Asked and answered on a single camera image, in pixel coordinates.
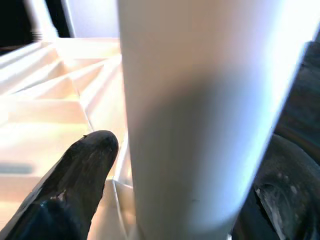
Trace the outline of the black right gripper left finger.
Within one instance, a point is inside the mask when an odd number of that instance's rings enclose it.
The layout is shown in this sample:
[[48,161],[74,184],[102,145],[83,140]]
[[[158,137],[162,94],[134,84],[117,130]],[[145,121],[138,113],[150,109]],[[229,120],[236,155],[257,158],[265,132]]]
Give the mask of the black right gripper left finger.
[[0,231],[2,240],[85,240],[119,151],[98,130],[74,142]]

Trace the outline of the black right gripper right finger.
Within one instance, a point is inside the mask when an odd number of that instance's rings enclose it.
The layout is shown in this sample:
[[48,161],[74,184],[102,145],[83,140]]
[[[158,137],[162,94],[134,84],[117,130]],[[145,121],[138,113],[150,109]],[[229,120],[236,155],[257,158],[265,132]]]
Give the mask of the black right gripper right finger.
[[320,167],[273,135],[232,230],[234,240],[318,240]]

